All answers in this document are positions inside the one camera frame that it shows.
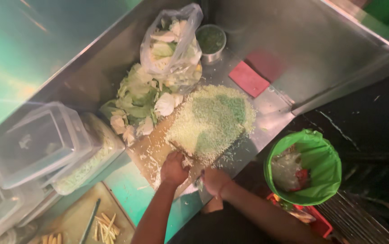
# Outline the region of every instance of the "green trash bag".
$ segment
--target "green trash bag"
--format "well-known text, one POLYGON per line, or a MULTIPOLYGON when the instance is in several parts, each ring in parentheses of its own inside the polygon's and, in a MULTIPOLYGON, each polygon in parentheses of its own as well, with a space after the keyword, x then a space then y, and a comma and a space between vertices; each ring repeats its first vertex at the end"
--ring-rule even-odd
POLYGON ((308 129, 289 134, 278 141, 264 163, 265 180, 270 189, 282 199, 302 206, 321 204, 338 191, 342 167, 336 150, 322 134, 308 129), (301 166, 311 170, 310 187, 300 191, 286 192, 273 183, 271 159, 295 143, 301 153, 301 166))

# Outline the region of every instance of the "stainless steel counter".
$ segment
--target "stainless steel counter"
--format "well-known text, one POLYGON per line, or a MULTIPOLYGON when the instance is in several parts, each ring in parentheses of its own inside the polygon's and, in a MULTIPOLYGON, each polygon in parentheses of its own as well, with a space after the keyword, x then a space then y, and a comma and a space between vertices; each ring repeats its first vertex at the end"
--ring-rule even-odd
MULTIPOLYGON (((203 64, 203 75, 200 85, 223 85, 241 90, 228 77, 229 72, 241 61, 229 49, 224 49, 223 56, 217 62, 203 64)), ((255 121, 256 129, 249 138, 237 140, 225 155, 215 164, 235 177, 273 138, 294 118, 291 108, 274 90, 273 86, 259 97, 250 99, 258 110, 255 121)), ((124 155, 117 160, 129 160, 124 155)), ((143 212, 150 203, 154 190, 149 185, 133 162, 124 165, 110 174, 104 181, 125 209, 134 225, 142 218, 143 212)), ((197 188, 197 182, 190 185, 177 198, 171 208, 166 232, 168 241, 187 221, 189 221, 208 201, 211 196, 205 190, 197 188)))

